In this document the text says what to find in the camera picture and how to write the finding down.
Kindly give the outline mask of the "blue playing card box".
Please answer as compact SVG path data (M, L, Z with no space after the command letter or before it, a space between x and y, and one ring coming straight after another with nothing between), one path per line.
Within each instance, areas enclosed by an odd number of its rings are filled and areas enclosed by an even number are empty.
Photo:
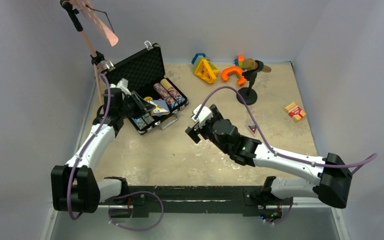
M150 112L152 116L164 116L171 113L165 100L150 100L149 103L155 106L155 108Z

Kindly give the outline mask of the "black poker chip case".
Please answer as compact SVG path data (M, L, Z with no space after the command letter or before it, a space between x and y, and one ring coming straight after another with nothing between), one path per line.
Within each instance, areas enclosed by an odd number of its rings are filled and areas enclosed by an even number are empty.
M172 116L176 116L178 111L189 104L187 96L166 76L160 45L158 43L151 43L148 40L145 41L144 44L144 49L116 63L113 70L103 70L101 73L106 76L110 84L114 85L122 78L127 79L128 89L131 92L136 91L141 97L152 97L153 100L163 100L153 86L155 83L160 83L162 79L167 79L185 98L185 102L183 104L178 104L174 109L169 108L170 113L167 115L152 115L155 122L147 125L146 128L142 130L138 130L133 119L140 119L144 114L138 118L129 118L129 121L140 135L144 135L157 126L160 126L160 128L163 129L164 126L161 124L165 120Z

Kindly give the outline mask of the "red triangular button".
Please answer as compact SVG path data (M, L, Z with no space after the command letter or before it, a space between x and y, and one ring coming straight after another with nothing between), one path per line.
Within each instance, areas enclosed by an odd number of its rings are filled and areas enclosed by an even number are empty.
M256 132L257 132L257 127L255 125L247 125L247 129L253 134L255 135Z

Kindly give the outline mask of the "red playing card box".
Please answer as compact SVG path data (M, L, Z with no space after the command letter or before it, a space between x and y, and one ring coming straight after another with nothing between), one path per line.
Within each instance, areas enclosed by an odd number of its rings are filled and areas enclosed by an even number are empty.
M290 103L283 110L295 122L299 122L307 116L307 113L295 102Z

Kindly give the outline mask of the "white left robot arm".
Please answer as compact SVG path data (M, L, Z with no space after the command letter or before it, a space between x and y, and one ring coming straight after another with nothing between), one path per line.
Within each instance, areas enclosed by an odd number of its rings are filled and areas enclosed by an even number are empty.
M135 91L110 88L104 92L104 103L92 121L91 132L79 150L64 165L51 170L52 204L56 211L94 213L99 203L111 199L118 205L126 203L129 191L122 177L110 177L98 184L93 170L103 153L117 137L128 118L140 118L155 106Z

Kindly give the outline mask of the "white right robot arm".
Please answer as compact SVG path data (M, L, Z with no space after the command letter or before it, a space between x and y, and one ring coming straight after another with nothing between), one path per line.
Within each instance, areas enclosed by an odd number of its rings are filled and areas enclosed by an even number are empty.
M289 198L315 198L337 209L348 203L352 173L341 157L309 156L266 145L239 133L229 119L223 118L216 105L197 106L191 116L193 126L185 132L195 142L212 142L223 154L241 166L275 169L292 178L268 177L260 196L268 204Z

